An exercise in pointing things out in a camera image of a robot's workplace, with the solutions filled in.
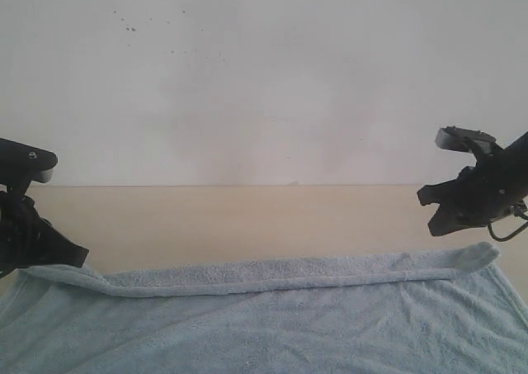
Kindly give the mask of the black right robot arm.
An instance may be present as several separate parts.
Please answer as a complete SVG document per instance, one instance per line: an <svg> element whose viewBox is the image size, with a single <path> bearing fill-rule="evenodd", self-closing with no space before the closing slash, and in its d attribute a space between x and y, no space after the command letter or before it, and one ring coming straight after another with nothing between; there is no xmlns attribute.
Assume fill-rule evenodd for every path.
<svg viewBox="0 0 528 374"><path fill-rule="evenodd" d="M453 180L417 191L422 206L438 205L427 224L431 235L487 228L494 240L506 242L527 229L523 224L505 237L493 232L493 223L499 220L527 219L526 134L502 148L487 133L448 126L439 129L435 143L440 149L471 153L476 163L463 168Z"/></svg>

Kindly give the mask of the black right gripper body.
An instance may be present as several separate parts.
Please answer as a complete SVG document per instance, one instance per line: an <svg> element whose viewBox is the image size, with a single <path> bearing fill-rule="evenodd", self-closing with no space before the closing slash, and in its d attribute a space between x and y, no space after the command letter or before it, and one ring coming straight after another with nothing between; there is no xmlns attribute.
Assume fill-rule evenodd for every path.
<svg viewBox="0 0 528 374"><path fill-rule="evenodd" d="M509 146L474 153L475 167L460 183L457 213L474 226L486 225L527 196L527 148Z"/></svg>

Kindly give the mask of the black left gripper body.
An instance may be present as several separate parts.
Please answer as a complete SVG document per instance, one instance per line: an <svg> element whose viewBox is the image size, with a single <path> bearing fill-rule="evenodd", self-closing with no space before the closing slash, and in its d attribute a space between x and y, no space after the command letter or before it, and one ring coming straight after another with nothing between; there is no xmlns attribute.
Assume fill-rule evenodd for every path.
<svg viewBox="0 0 528 374"><path fill-rule="evenodd" d="M1 274L49 265L50 251L42 244L46 226L32 198L14 191L1 192Z"/></svg>

